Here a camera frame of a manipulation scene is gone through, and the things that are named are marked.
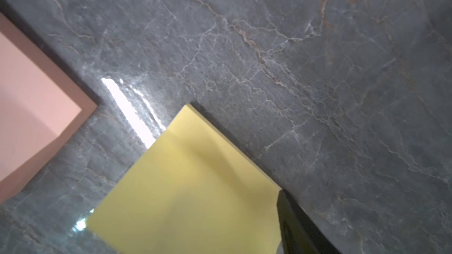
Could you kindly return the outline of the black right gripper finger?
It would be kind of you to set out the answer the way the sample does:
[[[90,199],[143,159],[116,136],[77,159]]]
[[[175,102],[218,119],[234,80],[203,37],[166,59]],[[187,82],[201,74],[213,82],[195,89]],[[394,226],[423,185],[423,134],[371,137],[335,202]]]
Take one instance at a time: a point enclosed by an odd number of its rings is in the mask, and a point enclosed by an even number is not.
[[[340,254],[285,189],[278,194],[277,212],[285,254]]]

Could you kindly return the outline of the yellow memo pad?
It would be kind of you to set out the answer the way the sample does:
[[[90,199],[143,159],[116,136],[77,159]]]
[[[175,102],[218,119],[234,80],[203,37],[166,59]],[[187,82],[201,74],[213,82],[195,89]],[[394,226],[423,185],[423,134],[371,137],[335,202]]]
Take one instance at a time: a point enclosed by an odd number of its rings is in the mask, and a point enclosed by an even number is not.
[[[275,254],[279,191],[185,105],[86,224],[121,254]]]

